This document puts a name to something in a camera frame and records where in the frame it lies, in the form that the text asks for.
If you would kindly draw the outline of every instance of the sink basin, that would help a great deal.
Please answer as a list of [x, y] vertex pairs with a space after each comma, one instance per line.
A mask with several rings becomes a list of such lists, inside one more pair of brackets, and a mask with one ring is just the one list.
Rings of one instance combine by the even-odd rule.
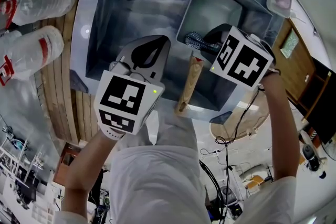
[[[182, 43], [183, 37], [177, 37], [190, 1], [79, 0], [71, 48], [71, 87], [95, 94], [103, 71], [127, 43], [149, 35], [165, 35], [171, 49], [161, 80], [166, 90], [157, 108], [173, 109], [183, 91], [192, 54], [192, 49]], [[235, 1], [243, 7], [240, 18], [238, 15], [235, 19], [236, 26], [261, 38], [274, 31], [277, 35], [278, 30], [270, 32], [270, 26], [279, 23], [272, 21], [274, 15], [262, 4], [256, 0]], [[209, 121], [232, 111], [244, 94], [243, 88], [203, 68], [187, 116]]]

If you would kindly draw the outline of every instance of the black and white marker cube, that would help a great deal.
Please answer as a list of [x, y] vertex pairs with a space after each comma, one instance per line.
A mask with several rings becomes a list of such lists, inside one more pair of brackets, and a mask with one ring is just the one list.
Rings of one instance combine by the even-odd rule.
[[163, 91], [162, 86], [105, 70], [94, 100], [98, 122], [137, 134]]
[[246, 37], [244, 32], [232, 26], [210, 71], [254, 90], [273, 57], [258, 42], [251, 42]]

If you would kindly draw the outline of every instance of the cable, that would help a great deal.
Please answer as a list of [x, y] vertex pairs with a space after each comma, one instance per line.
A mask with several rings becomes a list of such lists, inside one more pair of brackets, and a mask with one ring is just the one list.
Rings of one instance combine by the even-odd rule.
[[201, 166], [201, 168], [203, 169], [203, 171], [208, 175], [208, 177], [210, 178], [210, 180], [212, 181], [212, 183], [214, 184], [216, 190], [217, 190], [217, 196], [216, 196], [216, 204], [218, 205], [218, 207], [220, 208], [220, 216], [223, 216], [223, 211], [224, 211], [224, 200], [223, 200], [223, 194], [222, 191], [220, 189], [220, 186], [217, 182], [217, 180], [215, 179], [214, 175], [211, 173], [210, 169], [201, 161], [199, 160], [199, 165]]
[[92, 200], [94, 201], [94, 203], [95, 203], [95, 205], [96, 205], [96, 208], [98, 209], [98, 205], [97, 205], [97, 203], [96, 203], [96, 200], [93, 198], [93, 196], [92, 196], [92, 190], [90, 191], [90, 196], [91, 196], [91, 198], [92, 198]]
[[269, 175], [271, 176], [271, 178], [272, 178], [272, 182], [274, 182], [274, 178], [273, 178], [273, 175], [272, 175], [272, 173], [271, 173], [271, 170], [269, 169], [269, 166], [267, 165], [267, 169], [268, 169], [268, 171], [269, 171]]
[[251, 170], [251, 163], [240, 163], [240, 164], [238, 164], [239, 167], [240, 167], [240, 170], [241, 170], [241, 172], [242, 172], [242, 175], [243, 175], [243, 177], [245, 178], [245, 173], [244, 173], [244, 171], [243, 171], [243, 168], [242, 168], [241, 164], [248, 164], [248, 165], [250, 166], [250, 169], [249, 169], [249, 170]]
[[220, 163], [219, 161], [219, 157], [218, 157], [218, 154], [217, 152], [221, 152], [221, 151], [213, 151], [213, 152], [209, 152], [206, 148], [201, 148], [201, 150], [199, 151], [202, 155], [206, 156], [206, 155], [210, 155], [210, 154], [216, 154], [216, 157], [217, 157], [217, 162], [221, 165], [225, 165], [224, 163]]
[[216, 139], [215, 139], [215, 142], [216, 142], [217, 144], [219, 144], [219, 145], [224, 145], [224, 144], [229, 145], [229, 144], [231, 144], [231, 143], [234, 142], [234, 140], [235, 140], [236, 137], [237, 137], [238, 127], [239, 127], [239, 125], [240, 125], [240, 123], [241, 123], [241, 120], [242, 120], [243, 117], [245, 116], [246, 112], [250, 109], [250, 107], [252, 106], [252, 104], [254, 103], [254, 101], [256, 100], [256, 98], [258, 97], [259, 91], [260, 91], [260, 90], [259, 90], [259, 88], [258, 88], [258, 91], [257, 91], [257, 93], [255, 94], [255, 96], [252, 98], [250, 104], [247, 106], [247, 108], [244, 110], [244, 112], [243, 112], [242, 115], [240, 116], [240, 119], [239, 119], [239, 121], [238, 121], [238, 123], [237, 123], [237, 125], [236, 125], [236, 128], [235, 128], [235, 136], [234, 136], [234, 138], [233, 138], [232, 140], [226, 142], [225, 139], [224, 139], [223, 137], [218, 136], [218, 137], [216, 137]]
[[4, 119], [4, 117], [2, 117], [2, 115], [1, 115], [1, 114], [0, 114], [0, 117], [1, 117], [1, 119], [4, 121], [4, 123], [5, 123], [6, 127], [8, 127], [8, 124], [5, 122], [5, 119]]
[[238, 187], [238, 190], [239, 190], [241, 199], [244, 200], [243, 195], [242, 195], [242, 192], [240, 191], [240, 187], [238, 186], [238, 182], [237, 182], [237, 180], [236, 180], [235, 174], [234, 174], [233, 172], [232, 172], [232, 174], [233, 174], [233, 178], [234, 178], [234, 180], [235, 180], [235, 182], [236, 182], [236, 184], [237, 184], [237, 187]]
[[[240, 119], [239, 119], [239, 121], [238, 121], [238, 123], [237, 123], [237, 125], [236, 125], [236, 128], [235, 128], [235, 136], [234, 136], [234, 138], [231, 139], [231, 140], [228, 141], [228, 142], [227, 142], [223, 137], [221, 137], [221, 136], [218, 136], [218, 137], [216, 137], [216, 139], [215, 139], [215, 142], [216, 142], [217, 144], [219, 144], [219, 145], [224, 145], [224, 148], [223, 148], [222, 150], [225, 149], [225, 151], [226, 151], [226, 154], [225, 154], [225, 161], [226, 161], [226, 179], [227, 179], [227, 183], [226, 183], [226, 197], [225, 197], [225, 198], [226, 198], [226, 199], [225, 199], [225, 202], [226, 202], [226, 203], [227, 203], [227, 198], [228, 198], [228, 190], [229, 190], [229, 186], [230, 186], [230, 175], [229, 175], [229, 169], [230, 169], [230, 167], [229, 167], [229, 165], [228, 165], [228, 149], [227, 149], [227, 147], [228, 147], [229, 144], [233, 143], [234, 140], [236, 139], [236, 137], [237, 137], [237, 132], [238, 132], [238, 128], [239, 128], [239, 125], [240, 125], [240, 123], [241, 123], [241, 120], [242, 120], [242, 118], [244, 117], [244, 115], [246, 114], [246, 112], [250, 109], [250, 107], [252, 106], [253, 102], [254, 102], [254, 101], [256, 100], [256, 98], [258, 97], [259, 91], [261, 91], [260, 88], [258, 88], [257, 93], [256, 93], [255, 96], [252, 98], [250, 104], [247, 106], [247, 108], [244, 110], [244, 112], [243, 112], [242, 115], [240, 116]], [[202, 150], [206, 150], [207, 153], [206, 153], [206, 154], [203, 154], [203, 153], [201, 152]], [[208, 151], [207, 149], [205, 149], [205, 148], [203, 148], [203, 149], [200, 150], [200, 153], [201, 153], [202, 155], [208, 155], [208, 154], [213, 154], [213, 153], [215, 153], [215, 154], [217, 155], [217, 152], [218, 152], [218, 151], [209, 152], [209, 151]], [[217, 190], [216, 202], [217, 202], [217, 203], [220, 202], [220, 204], [221, 204], [221, 206], [220, 206], [220, 208], [221, 208], [220, 216], [221, 216], [222, 219], [219, 221], [219, 224], [224, 224], [224, 223], [225, 223], [226, 216], [227, 216], [228, 206], [226, 205], [225, 214], [224, 214], [224, 217], [223, 217], [223, 212], [224, 212], [224, 201], [223, 201], [222, 191], [221, 191], [221, 189], [220, 189], [220, 187], [219, 187], [219, 185], [218, 185], [217, 180], [215, 179], [214, 175], [211, 173], [211, 171], [209, 170], [209, 168], [208, 168], [208, 167], [207, 167], [201, 160], [199, 160], [199, 164], [200, 164], [201, 168], [204, 170], [204, 172], [209, 176], [209, 178], [211, 179], [211, 181], [213, 182], [213, 184], [215, 185], [215, 188], [216, 188], [216, 190]]]

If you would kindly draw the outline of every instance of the plastic container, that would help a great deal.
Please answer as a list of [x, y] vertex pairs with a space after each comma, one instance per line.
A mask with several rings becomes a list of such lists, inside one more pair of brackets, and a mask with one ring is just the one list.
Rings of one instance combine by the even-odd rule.
[[60, 17], [71, 10], [75, 0], [7, 0], [2, 4], [2, 14], [12, 15], [16, 25]]
[[0, 52], [3, 52], [6, 48], [11, 47], [14, 41], [21, 36], [22, 34], [15, 30], [0, 37]]
[[184, 43], [185, 36], [192, 31], [204, 37], [222, 24], [238, 26], [242, 11], [234, 0], [190, 0], [176, 39]]
[[54, 26], [45, 26], [23, 35], [4, 49], [2, 75], [6, 80], [28, 80], [36, 71], [60, 56], [63, 47], [63, 37]]
[[0, 13], [0, 31], [6, 28], [7, 21], [8, 21], [8, 14]]

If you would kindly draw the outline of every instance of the person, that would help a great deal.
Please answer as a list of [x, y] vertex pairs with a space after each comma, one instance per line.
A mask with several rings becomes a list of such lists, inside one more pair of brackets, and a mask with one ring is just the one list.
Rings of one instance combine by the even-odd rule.
[[[275, 182], [244, 202], [236, 222], [288, 224], [293, 219], [298, 134], [280, 75], [272, 73], [262, 84], [271, 119]], [[113, 223], [210, 223], [191, 120], [159, 113], [159, 122], [154, 146], [146, 126], [118, 142], [98, 132], [70, 166], [55, 224], [87, 223], [88, 195], [112, 149], [109, 195]]]

